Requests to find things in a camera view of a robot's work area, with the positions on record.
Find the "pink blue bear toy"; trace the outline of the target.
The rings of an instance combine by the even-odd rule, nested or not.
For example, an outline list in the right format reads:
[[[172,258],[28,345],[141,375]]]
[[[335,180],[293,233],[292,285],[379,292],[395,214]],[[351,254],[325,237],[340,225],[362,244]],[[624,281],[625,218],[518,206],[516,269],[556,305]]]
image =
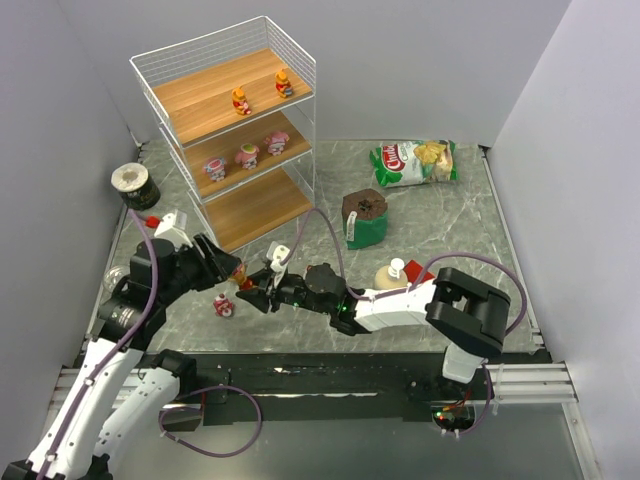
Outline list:
[[[226,160],[223,157],[212,157],[205,162],[203,172],[212,182],[220,182],[226,176],[225,166]]]

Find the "pink bear green hat toy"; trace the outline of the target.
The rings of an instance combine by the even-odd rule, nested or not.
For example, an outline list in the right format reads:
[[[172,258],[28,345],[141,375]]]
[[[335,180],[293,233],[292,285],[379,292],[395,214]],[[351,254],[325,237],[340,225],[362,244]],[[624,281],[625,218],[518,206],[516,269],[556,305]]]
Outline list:
[[[251,170],[257,167],[257,157],[259,153],[260,149],[257,145],[252,143],[244,143],[240,146],[239,151],[236,153],[234,161],[243,169]]]

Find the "pink pig purple bow toy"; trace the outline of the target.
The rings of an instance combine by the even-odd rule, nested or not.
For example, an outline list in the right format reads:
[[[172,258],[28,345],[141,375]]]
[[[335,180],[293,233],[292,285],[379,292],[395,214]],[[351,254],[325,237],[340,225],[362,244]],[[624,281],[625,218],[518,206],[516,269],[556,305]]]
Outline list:
[[[267,147],[267,152],[272,156],[281,155],[289,142],[290,137],[284,131],[275,131],[267,136],[264,140],[264,144]]]

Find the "orange bear red shirt toy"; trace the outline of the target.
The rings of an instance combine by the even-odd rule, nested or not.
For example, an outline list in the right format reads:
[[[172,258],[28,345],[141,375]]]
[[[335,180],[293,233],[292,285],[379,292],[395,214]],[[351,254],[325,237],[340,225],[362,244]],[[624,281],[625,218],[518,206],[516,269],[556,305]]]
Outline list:
[[[234,88],[231,95],[233,107],[238,115],[245,116],[252,113],[246,94],[242,88]]]

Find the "small orange bear toy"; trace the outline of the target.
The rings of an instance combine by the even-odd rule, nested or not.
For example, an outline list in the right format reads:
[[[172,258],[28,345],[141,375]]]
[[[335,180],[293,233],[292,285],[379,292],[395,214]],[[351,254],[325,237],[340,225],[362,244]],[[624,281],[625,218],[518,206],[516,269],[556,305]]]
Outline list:
[[[294,94],[294,88],[284,69],[279,70],[275,74],[275,87],[278,95],[285,99]]]

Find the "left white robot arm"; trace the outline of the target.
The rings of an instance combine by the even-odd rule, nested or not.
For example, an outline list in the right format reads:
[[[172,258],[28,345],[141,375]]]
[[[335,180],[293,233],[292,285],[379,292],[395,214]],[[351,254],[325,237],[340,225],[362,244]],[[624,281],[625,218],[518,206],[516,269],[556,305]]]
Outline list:
[[[79,373],[38,446],[10,463],[5,479],[110,479],[144,421],[194,384],[196,362],[164,350],[150,376],[120,406],[114,404],[140,363],[166,310],[190,291],[226,282],[240,258],[203,234],[180,247],[166,239],[138,244],[129,272],[98,309],[102,327],[89,341]]]

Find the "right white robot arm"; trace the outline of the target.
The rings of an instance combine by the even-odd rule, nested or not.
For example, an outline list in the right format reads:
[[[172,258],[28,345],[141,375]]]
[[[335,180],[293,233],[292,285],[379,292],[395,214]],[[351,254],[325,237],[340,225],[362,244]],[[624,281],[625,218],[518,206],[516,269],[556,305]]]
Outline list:
[[[236,296],[263,313],[282,304],[329,317],[337,331],[355,336],[387,328],[431,326],[449,340],[442,376],[471,382],[483,361],[502,354],[511,299],[503,291],[455,268],[417,286],[352,293],[327,263],[303,275],[269,265],[248,277]]]

